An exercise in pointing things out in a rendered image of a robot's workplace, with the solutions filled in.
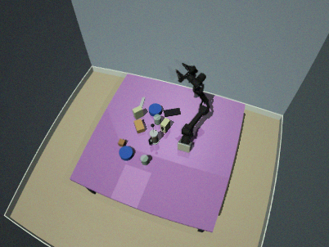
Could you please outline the blue cylinder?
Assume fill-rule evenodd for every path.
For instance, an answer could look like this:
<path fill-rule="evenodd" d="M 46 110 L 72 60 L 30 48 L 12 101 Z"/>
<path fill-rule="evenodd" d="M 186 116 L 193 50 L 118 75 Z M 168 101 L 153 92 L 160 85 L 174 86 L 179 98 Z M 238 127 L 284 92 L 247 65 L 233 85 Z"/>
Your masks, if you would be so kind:
<path fill-rule="evenodd" d="M 161 105 L 154 103 L 149 106 L 149 113 L 151 116 L 154 115 L 161 115 L 162 113 L 162 108 Z"/>
<path fill-rule="evenodd" d="M 130 146 L 122 146 L 119 150 L 119 156 L 124 161 L 131 160 L 133 157 L 133 149 Z"/>

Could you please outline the olive green block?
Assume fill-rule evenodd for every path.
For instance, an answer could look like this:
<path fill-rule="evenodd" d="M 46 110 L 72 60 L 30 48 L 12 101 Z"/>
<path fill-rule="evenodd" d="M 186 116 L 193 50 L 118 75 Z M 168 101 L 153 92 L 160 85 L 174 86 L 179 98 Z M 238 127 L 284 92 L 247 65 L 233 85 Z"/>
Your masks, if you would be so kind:
<path fill-rule="evenodd" d="M 141 106 L 133 108 L 133 116 L 135 119 L 139 119 L 143 116 L 143 111 Z"/>
<path fill-rule="evenodd" d="M 162 123 L 160 124 L 160 131 L 166 133 L 170 128 L 170 120 L 164 118 Z"/>

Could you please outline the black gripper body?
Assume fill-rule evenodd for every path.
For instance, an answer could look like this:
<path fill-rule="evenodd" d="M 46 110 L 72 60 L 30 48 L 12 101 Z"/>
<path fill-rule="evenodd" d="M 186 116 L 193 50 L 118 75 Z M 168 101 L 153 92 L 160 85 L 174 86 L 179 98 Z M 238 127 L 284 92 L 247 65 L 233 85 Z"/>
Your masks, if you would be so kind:
<path fill-rule="evenodd" d="M 187 79 L 189 83 L 192 83 L 196 80 L 196 76 L 192 74 L 193 71 L 195 71 L 196 67 L 192 66 L 189 71 L 182 77 L 180 77 L 179 82 L 181 83 L 184 79 Z"/>

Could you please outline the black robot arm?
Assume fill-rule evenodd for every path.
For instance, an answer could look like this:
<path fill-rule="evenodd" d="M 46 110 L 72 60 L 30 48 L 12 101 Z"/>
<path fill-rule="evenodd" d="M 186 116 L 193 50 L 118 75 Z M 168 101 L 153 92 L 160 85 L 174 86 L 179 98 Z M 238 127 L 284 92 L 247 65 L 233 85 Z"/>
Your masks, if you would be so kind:
<path fill-rule="evenodd" d="M 201 99 L 201 103 L 199 105 L 199 109 L 197 112 L 197 115 L 194 117 L 194 119 L 189 123 L 185 124 L 182 128 L 182 139 L 181 143 L 189 145 L 190 139 L 193 138 L 193 128 L 196 126 L 198 121 L 203 115 L 206 115 L 210 111 L 210 104 L 209 99 L 204 94 L 204 84 L 202 82 L 205 80 L 206 76 L 205 74 L 199 74 L 195 81 L 192 82 L 193 89 L 192 91 L 199 96 Z M 202 87 L 200 87 L 202 86 Z M 206 103 L 207 106 L 202 105 L 202 103 Z"/>

